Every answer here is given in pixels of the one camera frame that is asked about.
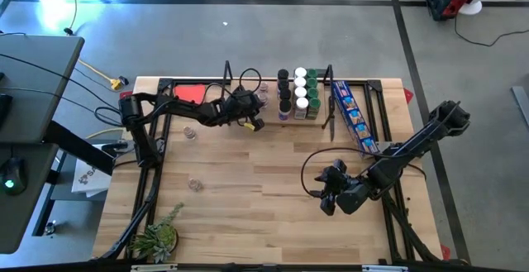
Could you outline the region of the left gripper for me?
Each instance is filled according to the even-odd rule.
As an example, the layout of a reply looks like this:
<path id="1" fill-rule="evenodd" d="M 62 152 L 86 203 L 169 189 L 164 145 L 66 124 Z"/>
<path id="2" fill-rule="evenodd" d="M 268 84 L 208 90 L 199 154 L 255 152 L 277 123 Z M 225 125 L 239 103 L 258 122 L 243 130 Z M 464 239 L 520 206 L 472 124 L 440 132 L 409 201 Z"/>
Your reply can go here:
<path id="1" fill-rule="evenodd" d="M 251 117 L 253 131 L 259 131 L 265 123 L 260 118 L 255 118 L 259 113 L 259 99 L 251 91 L 232 94 L 223 104 L 224 112 L 230 119 Z"/>

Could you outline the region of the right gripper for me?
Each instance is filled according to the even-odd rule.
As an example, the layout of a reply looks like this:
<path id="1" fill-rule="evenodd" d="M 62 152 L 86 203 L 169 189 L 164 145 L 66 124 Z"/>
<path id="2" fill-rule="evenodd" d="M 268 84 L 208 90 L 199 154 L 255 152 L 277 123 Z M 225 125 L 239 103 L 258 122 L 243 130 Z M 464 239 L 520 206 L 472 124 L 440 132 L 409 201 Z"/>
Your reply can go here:
<path id="1" fill-rule="evenodd" d="M 324 183 L 326 188 L 336 188 L 337 186 L 337 169 L 325 168 L 315 181 Z M 340 194 L 321 196 L 320 209 L 327 215 L 333 216 L 336 210 L 336 203 L 343 213 L 351 215 L 358 210 L 366 201 L 369 189 L 358 180 L 350 181 Z"/>

